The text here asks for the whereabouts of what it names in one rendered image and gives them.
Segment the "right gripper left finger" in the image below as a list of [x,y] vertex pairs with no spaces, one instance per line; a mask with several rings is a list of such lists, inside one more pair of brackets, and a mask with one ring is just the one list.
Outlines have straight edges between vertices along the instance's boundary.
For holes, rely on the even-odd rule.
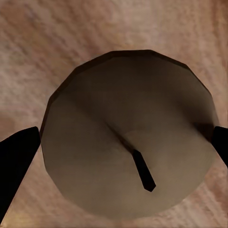
[[0,223],[39,146],[37,126],[19,131],[0,142]]

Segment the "pillar candle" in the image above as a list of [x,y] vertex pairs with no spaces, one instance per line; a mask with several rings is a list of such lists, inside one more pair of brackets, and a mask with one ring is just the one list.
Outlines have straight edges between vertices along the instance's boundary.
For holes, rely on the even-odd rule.
[[83,63],[47,105],[39,131],[46,171],[89,214],[138,219],[175,207],[217,156],[210,91],[186,64],[151,49]]

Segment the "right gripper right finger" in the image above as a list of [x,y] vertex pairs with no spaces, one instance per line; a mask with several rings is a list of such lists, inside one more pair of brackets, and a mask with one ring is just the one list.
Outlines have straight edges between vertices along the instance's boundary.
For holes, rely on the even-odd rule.
[[228,167],[228,128],[215,127],[212,134],[212,145]]

